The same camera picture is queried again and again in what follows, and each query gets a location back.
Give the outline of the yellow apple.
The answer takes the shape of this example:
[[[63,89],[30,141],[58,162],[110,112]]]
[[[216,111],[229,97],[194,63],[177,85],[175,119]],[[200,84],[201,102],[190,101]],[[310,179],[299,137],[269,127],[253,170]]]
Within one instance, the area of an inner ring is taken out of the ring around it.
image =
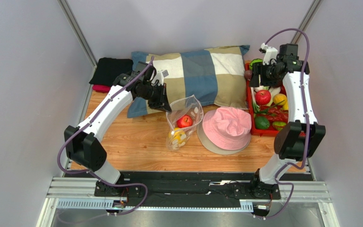
[[[187,135],[184,130],[180,128],[174,128],[173,131],[169,132],[167,137],[167,145],[171,150],[178,150],[186,144]]]

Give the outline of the clear dotted zip bag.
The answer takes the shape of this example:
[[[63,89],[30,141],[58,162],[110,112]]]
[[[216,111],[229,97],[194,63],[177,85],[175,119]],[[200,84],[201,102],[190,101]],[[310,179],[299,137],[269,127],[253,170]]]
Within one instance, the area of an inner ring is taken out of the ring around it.
[[[169,150],[179,150],[202,122],[204,111],[200,101],[194,96],[176,100],[170,104],[171,113],[166,113],[170,131],[166,138]]]

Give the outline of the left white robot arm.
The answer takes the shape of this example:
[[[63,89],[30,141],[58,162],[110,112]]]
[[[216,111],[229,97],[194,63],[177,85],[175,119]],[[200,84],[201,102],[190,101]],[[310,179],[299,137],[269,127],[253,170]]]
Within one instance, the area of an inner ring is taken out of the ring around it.
[[[118,75],[98,107],[78,126],[65,129],[60,152],[65,151],[69,160],[85,167],[85,172],[106,185],[118,187],[121,173],[107,161],[101,141],[118,115],[137,97],[147,100],[155,110],[170,113],[164,82],[168,75],[166,70],[157,71],[151,61],[140,61],[134,70]]]

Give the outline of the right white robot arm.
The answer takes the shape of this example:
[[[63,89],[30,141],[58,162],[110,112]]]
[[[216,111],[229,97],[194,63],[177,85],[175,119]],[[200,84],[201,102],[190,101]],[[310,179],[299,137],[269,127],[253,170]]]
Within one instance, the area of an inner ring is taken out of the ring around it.
[[[258,169],[251,180],[250,192],[263,197],[275,192],[280,177],[297,162],[305,163],[312,157],[326,134],[318,124],[309,93],[310,69],[307,60],[298,57],[298,45],[283,44],[276,49],[262,44],[262,62],[252,65],[250,87],[285,87],[288,103],[287,125],[277,133],[274,155],[265,166]]]

